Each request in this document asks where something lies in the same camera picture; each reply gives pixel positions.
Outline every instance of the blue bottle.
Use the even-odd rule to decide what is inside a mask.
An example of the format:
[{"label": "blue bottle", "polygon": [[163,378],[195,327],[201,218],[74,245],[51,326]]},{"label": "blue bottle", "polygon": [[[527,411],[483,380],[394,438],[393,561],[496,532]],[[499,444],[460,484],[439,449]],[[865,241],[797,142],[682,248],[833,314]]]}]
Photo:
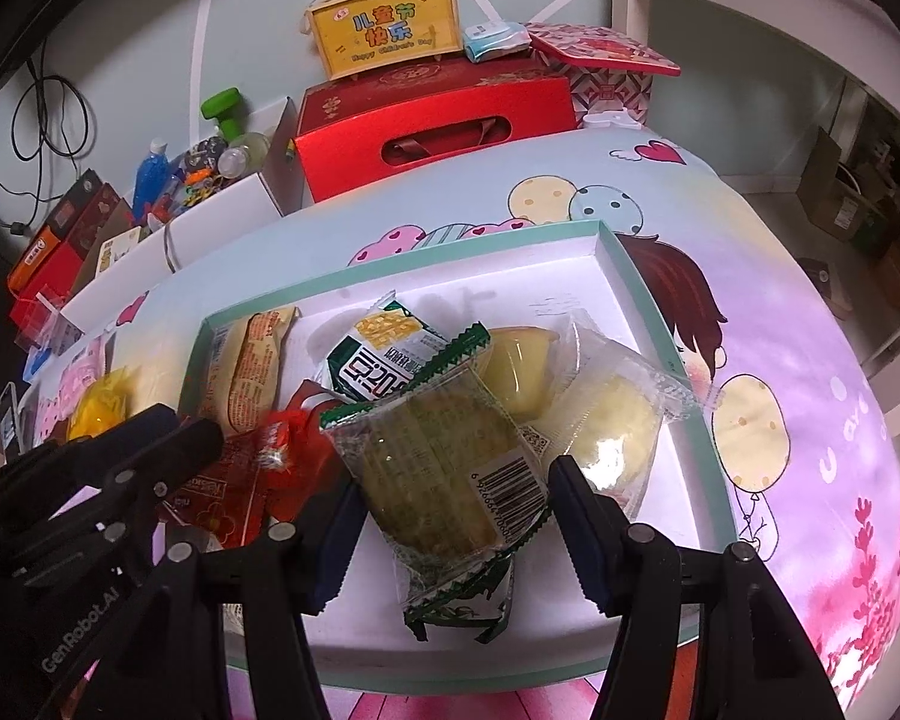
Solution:
[{"label": "blue bottle", "polygon": [[142,221],[149,207],[159,198],[160,191],[170,178],[167,162],[167,143],[156,139],[151,142],[151,152],[137,167],[137,183],[133,187],[133,218]]}]

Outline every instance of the white box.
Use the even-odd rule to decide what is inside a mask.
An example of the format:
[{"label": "white box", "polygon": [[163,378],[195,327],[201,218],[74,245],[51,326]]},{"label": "white box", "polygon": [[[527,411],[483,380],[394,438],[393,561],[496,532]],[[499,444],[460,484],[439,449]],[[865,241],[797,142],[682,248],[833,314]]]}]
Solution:
[{"label": "white box", "polygon": [[[353,322],[390,290],[446,337],[472,322],[556,330],[568,312],[586,311],[605,336],[662,370],[686,375],[673,336],[617,237],[602,223],[572,221],[385,257],[218,311],[197,333],[178,411],[192,415],[199,408],[200,372],[215,328],[279,305],[298,307],[281,355],[275,406],[283,408]],[[735,540],[724,476],[702,413],[662,428],[638,519],[682,546],[719,550]],[[618,620],[602,616],[583,596],[554,523],[517,554],[515,570],[506,635],[484,646],[472,641],[474,629],[429,628],[422,658],[420,643],[403,625],[394,551],[367,517],[340,595],[304,622],[322,683],[402,694],[447,692],[447,685],[479,692],[605,668]],[[697,620],[689,614],[679,640],[696,635]],[[227,654],[233,665],[245,662],[240,637],[227,638]]]},{"label": "white box", "polygon": [[287,156],[295,130],[296,110],[288,99],[260,172],[175,218],[166,250],[167,228],[140,242],[74,295],[63,307],[63,316],[80,330],[91,332],[173,275],[168,254],[179,271],[228,242],[298,211],[303,203],[303,169],[298,160]]}]

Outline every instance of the yellow candy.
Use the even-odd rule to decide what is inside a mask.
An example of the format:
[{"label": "yellow candy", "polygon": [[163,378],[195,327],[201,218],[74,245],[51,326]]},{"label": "yellow candy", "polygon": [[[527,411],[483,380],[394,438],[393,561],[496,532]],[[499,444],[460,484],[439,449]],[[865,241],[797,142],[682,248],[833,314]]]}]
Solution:
[{"label": "yellow candy", "polygon": [[84,392],[70,417],[67,440],[95,437],[127,418],[127,391],[130,375],[125,367],[109,372]]}]

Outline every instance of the black cable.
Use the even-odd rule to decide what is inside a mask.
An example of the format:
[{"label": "black cable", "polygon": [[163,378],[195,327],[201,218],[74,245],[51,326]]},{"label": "black cable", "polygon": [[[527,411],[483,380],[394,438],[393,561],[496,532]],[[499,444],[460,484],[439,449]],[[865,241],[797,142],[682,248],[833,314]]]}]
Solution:
[{"label": "black cable", "polygon": [[[40,193],[43,190],[44,146],[50,151],[53,151],[57,156],[69,159],[71,165],[74,166],[74,176],[79,179],[80,170],[77,166],[77,155],[86,148],[87,141],[90,139],[90,112],[87,108],[86,100],[84,100],[79,89],[74,86],[72,81],[66,79],[66,77],[55,73],[46,74],[44,70],[46,58],[47,41],[44,40],[43,45],[40,47],[39,66],[34,65],[34,60],[32,59],[26,60],[26,69],[31,75],[31,84],[29,84],[24,90],[24,93],[20,95],[20,100],[17,101],[17,106],[13,109],[13,118],[10,120],[10,146],[13,148],[14,155],[16,155],[17,159],[21,162],[32,162],[34,159],[37,161],[36,191],[12,191],[7,189],[0,181],[0,188],[6,191],[7,194],[14,194],[18,197],[29,196],[34,199],[34,208],[25,225],[27,228],[34,223],[37,210],[41,203],[53,202],[54,200],[63,197],[63,194],[55,194],[51,197],[40,196]],[[47,104],[46,89],[48,83],[57,83],[60,85],[60,135],[63,137],[64,148],[60,148],[60,146],[54,143],[50,138],[50,108]],[[17,143],[17,117],[31,92],[34,93],[34,103],[36,105],[37,143],[36,148],[34,148],[32,153],[25,154],[21,151],[20,146]],[[76,148],[73,148],[70,145],[70,139],[67,137],[67,132],[64,128],[64,122],[66,121],[67,115],[67,92],[70,92],[70,94],[77,99],[77,104],[80,107],[80,114],[82,114],[83,119],[83,137]],[[11,225],[0,218],[0,227],[10,229]]]}]

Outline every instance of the red box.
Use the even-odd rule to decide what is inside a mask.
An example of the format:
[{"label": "red box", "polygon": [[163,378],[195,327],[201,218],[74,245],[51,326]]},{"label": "red box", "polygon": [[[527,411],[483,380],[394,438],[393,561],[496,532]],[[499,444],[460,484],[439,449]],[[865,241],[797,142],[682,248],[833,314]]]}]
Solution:
[{"label": "red box", "polygon": [[113,187],[87,170],[53,209],[10,274],[17,298],[10,318],[26,338],[35,341],[48,314],[36,295],[62,307],[98,232],[121,202]]},{"label": "red box", "polygon": [[528,56],[426,60],[314,86],[296,149],[314,201],[439,159],[577,126],[570,84]]}]

